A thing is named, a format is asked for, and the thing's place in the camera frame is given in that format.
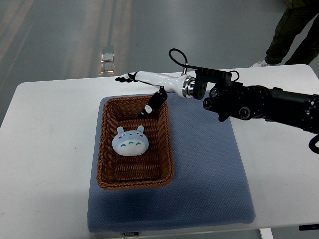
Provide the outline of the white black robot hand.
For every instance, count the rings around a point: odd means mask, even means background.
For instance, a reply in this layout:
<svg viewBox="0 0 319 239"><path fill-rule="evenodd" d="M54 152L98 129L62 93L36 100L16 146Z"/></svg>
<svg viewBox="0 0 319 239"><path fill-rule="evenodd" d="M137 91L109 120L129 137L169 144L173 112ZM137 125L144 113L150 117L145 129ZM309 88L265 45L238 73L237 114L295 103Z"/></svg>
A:
<svg viewBox="0 0 319 239"><path fill-rule="evenodd" d="M167 100L168 92L177 93L180 97L191 98L188 86L195 81L195 78L189 75L173 77L166 74L138 71L123 74L117 77L116 81L121 83L142 82L158 88L139 114L139 117L142 118L157 111Z"/></svg>

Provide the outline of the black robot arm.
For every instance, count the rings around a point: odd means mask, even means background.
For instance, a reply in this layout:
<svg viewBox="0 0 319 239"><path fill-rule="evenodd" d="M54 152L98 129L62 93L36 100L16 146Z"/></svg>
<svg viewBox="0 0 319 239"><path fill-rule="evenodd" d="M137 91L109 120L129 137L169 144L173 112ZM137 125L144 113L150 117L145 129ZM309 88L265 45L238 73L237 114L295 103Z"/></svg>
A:
<svg viewBox="0 0 319 239"><path fill-rule="evenodd" d="M182 93L203 100L203 107L219 115L240 120L264 119L304 131L319 132L319 97L287 92L280 88L244 86L232 80L232 72L196 68L196 76L186 80Z"/></svg>

